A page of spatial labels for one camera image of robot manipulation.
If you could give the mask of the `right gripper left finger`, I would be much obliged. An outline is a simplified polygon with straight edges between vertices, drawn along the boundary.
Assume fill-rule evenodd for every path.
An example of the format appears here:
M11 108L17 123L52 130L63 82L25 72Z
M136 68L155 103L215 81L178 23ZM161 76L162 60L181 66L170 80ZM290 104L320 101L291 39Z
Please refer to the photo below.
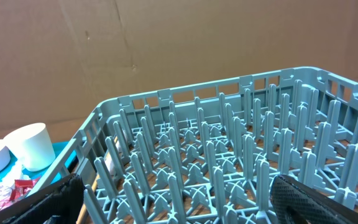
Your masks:
M0 210L0 224L76 223L84 190L81 177L70 174Z

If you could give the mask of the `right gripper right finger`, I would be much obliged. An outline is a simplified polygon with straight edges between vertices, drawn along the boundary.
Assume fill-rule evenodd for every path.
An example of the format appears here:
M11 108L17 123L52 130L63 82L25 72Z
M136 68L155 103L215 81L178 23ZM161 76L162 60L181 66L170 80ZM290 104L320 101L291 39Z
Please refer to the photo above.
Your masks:
M270 201L279 223L358 224L358 213L288 175L274 177Z

